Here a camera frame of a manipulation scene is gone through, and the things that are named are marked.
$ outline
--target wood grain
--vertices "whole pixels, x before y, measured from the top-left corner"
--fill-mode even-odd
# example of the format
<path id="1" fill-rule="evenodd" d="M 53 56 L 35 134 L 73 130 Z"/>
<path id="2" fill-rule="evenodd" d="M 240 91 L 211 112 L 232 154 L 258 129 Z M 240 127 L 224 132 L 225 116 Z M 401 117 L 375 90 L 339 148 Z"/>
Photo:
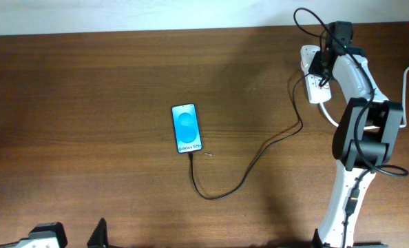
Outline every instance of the wood grain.
<path id="1" fill-rule="evenodd" d="M 354 42 L 381 91 L 400 101 L 409 23 L 356 25 Z M 0 37 L 0 243 L 61 221 L 70 247 L 84 247 L 100 217 L 124 247 L 310 241 L 333 188 L 335 128 L 303 85 L 302 132 L 271 147 L 224 200 L 193 190 L 170 115 L 198 106 L 213 156 L 196 154 L 196 175 L 207 194 L 231 189 L 266 139 L 296 128 L 289 89 L 309 43 L 296 27 Z M 331 87 L 326 107 L 339 120 L 346 104 Z M 409 169 L 409 77 L 407 95 L 391 163 Z M 355 240 L 409 247 L 409 178 L 376 177 Z"/>

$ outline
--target blue circle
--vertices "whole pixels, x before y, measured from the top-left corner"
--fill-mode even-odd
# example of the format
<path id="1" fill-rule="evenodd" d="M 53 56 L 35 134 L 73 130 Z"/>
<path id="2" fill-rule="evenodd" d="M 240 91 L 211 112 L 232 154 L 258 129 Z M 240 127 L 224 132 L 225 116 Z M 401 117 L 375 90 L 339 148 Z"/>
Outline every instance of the blue circle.
<path id="1" fill-rule="evenodd" d="M 191 126 L 194 124 L 194 119 L 189 113 L 182 113 L 178 117 L 179 138 L 183 143 L 191 143 L 197 138 L 197 131 Z"/>

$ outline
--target white power strip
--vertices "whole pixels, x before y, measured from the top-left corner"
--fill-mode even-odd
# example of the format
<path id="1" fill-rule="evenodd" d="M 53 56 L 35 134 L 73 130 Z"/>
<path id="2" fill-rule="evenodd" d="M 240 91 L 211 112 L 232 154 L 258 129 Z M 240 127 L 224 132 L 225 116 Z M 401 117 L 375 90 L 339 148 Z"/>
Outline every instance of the white power strip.
<path id="1" fill-rule="evenodd" d="M 305 74 L 308 74 L 308 69 L 312 63 L 315 53 L 320 48 L 317 45 L 305 45 L 301 48 L 301 69 Z M 315 75 L 306 76 L 306 87 L 308 93 L 308 101 L 310 103 L 323 103 L 331 99 L 330 85 L 326 83 L 323 87 L 318 86 L 322 78 Z"/>

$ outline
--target electrical outlet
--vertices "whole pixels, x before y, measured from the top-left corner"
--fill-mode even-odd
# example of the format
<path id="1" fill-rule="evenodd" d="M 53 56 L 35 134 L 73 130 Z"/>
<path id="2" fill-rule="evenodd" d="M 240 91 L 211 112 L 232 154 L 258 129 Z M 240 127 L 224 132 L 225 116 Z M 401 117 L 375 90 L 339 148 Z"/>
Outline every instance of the electrical outlet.
<path id="1" fill-rule="evenodd" d="M 301 48 L 301 69 L 305 74 L 308 74 L 308 69 L 312 63 L 315 53 L 319 51 L 320 48 L 317 45 L 304 45 Z M 319 82 L 322 78 L 320 76 L 315 76 L 310 74 L 306 76 L 306 87 L 308 94 L 308 101 L 310 103 L 323 103 L 331 99 L 330 84 L 326 83 L 324 86 L 320 87 Z"/>

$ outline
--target cable connector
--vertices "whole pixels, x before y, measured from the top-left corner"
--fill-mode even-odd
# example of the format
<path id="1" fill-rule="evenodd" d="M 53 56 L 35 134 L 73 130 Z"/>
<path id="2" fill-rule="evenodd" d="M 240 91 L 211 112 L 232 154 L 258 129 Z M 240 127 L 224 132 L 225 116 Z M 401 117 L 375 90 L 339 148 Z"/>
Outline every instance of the cable connector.
<path id="1" fill-rule="evenodd" d="M 357 206 L 357 199 L 359 198 L 359 189 L 352 189 L 350 197 L 348 197 L 347 205 L 345 206 L 345 213 L 350 216 L 355 213 Z"/>

